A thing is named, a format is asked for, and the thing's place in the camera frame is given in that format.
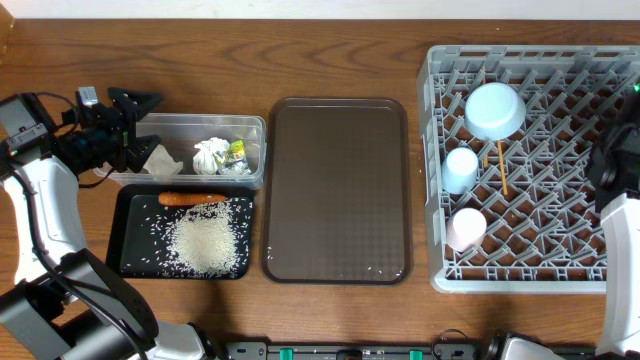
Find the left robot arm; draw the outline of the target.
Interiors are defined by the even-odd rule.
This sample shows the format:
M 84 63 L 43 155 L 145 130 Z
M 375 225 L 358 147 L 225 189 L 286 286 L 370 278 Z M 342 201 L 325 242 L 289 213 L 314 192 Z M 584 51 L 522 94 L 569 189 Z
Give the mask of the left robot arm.
M 17 222 L 14 287 L 1 298 L 1 323 L 38 359 L 221 359 L 192 323 L 158 321 L 142 295 L 88 248 L 78 211 L 79 176 L 109 165 L 138 172 L 159 145 L 136 125 L 162 100 L 110 88 L 102 104 L 82 87 L 59 119 L 41 95 L 1 103 L 1 185 Z

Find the light blue cup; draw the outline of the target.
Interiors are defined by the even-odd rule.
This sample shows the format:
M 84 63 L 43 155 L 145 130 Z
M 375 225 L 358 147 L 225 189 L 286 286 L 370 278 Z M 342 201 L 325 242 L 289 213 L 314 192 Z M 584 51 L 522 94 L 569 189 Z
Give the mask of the light blue cup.
M 453 149 L 441 167 L 443 190 L 454 195 L 471 191 L 476 183 L 478 165 L 477 155 L 471 149 Z

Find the light blue bowl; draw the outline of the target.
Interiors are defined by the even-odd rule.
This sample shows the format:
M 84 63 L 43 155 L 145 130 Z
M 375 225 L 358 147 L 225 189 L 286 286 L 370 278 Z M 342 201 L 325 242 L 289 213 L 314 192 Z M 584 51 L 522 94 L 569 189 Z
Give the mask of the light blue bowl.
M 526 105 L 509 85 L 493 82 L 475 89 L 466 101 L 464 126 L 477 139 L 498 141 L 524 123 Z

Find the white tissue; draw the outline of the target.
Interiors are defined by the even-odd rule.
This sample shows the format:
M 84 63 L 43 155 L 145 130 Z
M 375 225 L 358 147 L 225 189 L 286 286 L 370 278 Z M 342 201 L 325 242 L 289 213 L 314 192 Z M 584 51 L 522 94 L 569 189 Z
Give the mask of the white tissue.
M 153 176 L 169 176 L 180 173 L 183 163 L 176 162 L 163 145 L 158 145 L 143 165 L 143 169 Z

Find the pink cup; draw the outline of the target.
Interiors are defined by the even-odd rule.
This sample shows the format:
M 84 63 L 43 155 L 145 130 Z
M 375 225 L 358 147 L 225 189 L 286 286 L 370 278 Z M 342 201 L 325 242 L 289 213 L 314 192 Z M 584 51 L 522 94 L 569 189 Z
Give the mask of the pink cup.
M 446 223 L 446 244 L 457 252 L 478 247 L 484 240 L 487 220 L 477 209 L 463 208 Z

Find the white paper ball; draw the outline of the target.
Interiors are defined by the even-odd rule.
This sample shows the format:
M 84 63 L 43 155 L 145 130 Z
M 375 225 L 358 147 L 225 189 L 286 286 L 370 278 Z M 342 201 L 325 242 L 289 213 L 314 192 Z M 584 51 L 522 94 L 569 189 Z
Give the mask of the white paper ball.
M 197 175 L 216 175 L 226 163 L 226 154 L 230 143 L 218 137 L 212 137 L 195 145 L 193 168 Z

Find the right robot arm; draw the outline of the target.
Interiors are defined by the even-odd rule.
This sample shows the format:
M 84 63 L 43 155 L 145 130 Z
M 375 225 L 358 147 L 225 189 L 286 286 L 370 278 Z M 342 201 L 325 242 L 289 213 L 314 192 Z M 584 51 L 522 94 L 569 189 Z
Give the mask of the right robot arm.
M 586 175 L 596 190 L 607 255 L 605 323 L 596 359 L 639 357 L 639 86 L 592 145 Z

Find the green snack wrapper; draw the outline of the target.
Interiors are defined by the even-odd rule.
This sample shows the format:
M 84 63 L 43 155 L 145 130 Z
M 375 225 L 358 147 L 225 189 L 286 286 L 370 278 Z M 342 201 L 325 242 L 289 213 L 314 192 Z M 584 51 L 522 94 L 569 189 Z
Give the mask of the green snack wrapper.
M 236 140 L 231 143 L 223 141 L 218 159 L 220 160 L 218 165 L 218 173 L 220 175 L 245 176 L 251 174 L 245 145 L 242 140 Z

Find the orange carrot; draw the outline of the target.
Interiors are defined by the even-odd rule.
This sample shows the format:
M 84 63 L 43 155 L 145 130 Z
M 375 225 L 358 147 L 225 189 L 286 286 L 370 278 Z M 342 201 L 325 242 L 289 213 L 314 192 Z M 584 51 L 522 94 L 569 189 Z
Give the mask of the orange carrot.
M 208 193 L 162 192 L 158 196 L 158 202 L 167 207 L 195 206 L 199 204 L 224 202 L 226 200 L 227 197 L 224 195 Z

